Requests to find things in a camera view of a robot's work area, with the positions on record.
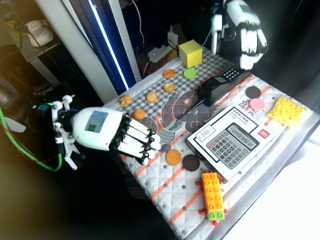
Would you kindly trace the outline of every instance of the green cable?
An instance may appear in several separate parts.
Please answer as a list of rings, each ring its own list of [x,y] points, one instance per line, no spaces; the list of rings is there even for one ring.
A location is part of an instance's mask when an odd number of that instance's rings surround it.
[[[4,131],[5,131],[5,134],[7,135],[7,137],[10,139],[10,141],[12,142],[12,144],[20,151],[22,152],[24,155],[26,155],[28,158],[30,158],[31,160],[35,161],[37,164],[39,164],[41,167],[44,167],[45,169],[49,170],[49,171],[52,171],[52,172],[55,172],[55,171],[58,171],[61,166],[62,166],[62,162],[63,162],[63,156],[61,153],[58,154],[58,166],[56,168],[53,168],[53,167],[50,167],[46,164],[44,164],[43,162],[39,161],[38,159],[35,158],[35,156],[31,155],[29,152],[27,152],[23,147],[21,147],[19,145],[19,143],[17,143],[17,141],[15,140],[15,138],[11,135],[11,133],[9,132],[9,128],[8,128],[8,125],[6,123],[6,120],[5,120],[5,116],[2,112],[2,109],[0,107],[0,121],[1,121],[1,124],[3,125],[4,127]]]

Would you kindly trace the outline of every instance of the round cookie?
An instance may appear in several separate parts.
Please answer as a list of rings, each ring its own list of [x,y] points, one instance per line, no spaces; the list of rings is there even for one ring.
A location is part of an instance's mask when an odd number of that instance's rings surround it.
[[[258,112],[265,108],[265,102],[260,98],[254,98],[249,102],[249,106]]]
[[[146,112],[143,109],[138,108],[138,109],[133,111],[132,117],[135,120],[142,120],[142,119],[144,119],[146,117]]]
[[[181,153],[178,150],[170,150],[165,155],[165,160],[168,164],[175,166],[181,162]]]
[[[189,80],[194,79],[197,76],[197,71],[194,68],[188,68],[183,72],[183,76]]]
[[[177,72],[176,72],[175,70],[173,70],[173,69],[165,70],[165,71],[163,72],[163,74],[162,74],[162,76],[163,76],[164,78],[166,78],[166,79],[172,78],[172,77],[174,77],[174,76],[176,76],[176,75],[177,75]]]
[[[176,85],[174,85],[172,82],[166,83],[163,85],[163,90],[167,93],[172,93],[176,90]]]
[[[183,167],[190,171],[194,172],[200,167],[200,160],[195,155],[187,155],[182,160]]]
[[[149,103],[155,103],[158,101],[158,95],[156,92],[154,91],[150,91],[146,94],[145,99],[149,102]]]
[[[127,106],[132,102],[132,97],[130,95],[123,95],[118,100],[119,104]]]
[[[245,90],[245,94],[251,99],[257,99],[261,96],[261,90],[256,86],[251,86]]]

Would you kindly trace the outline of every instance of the power strip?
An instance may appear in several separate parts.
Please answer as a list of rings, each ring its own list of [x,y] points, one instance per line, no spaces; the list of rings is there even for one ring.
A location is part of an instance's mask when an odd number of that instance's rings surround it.
[[[178,45],[178,35],[173,32],[168,32],[167,39],[170,40],[170,45]],[[155,47],[150,52],[148,52],[149,59],[152,63],[157,63],[165,55],[167,55],[172,50],[171,46],[162,45],[160,48]]]

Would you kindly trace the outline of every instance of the green lego brick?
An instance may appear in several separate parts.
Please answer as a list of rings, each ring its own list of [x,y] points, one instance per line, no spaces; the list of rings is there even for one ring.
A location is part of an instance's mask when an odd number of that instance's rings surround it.
[[[210,221],[225,220],[225,214],[223,211],[211,211],[208,213],[208,218]]]

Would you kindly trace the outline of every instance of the robotic arm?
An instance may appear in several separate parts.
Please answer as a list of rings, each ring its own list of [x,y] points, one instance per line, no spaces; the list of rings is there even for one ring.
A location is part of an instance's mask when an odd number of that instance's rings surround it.
[[[131,118],[129,114],[107,107],[70,109],[72,97],[52,103],[52,124],[59,153],[65,150],[65,161],[76,170],[72,152],[79,151],[75,142],[97,150],[116,151],[147,165],[161,149],[160,137],[151,129]]]
[[[260,20],[243,0],[223,0],[219,9],[213,9],[211,24],[212,53],[219,54],[220,46],[232,44],[242,69],[252,69],[267,51]]]

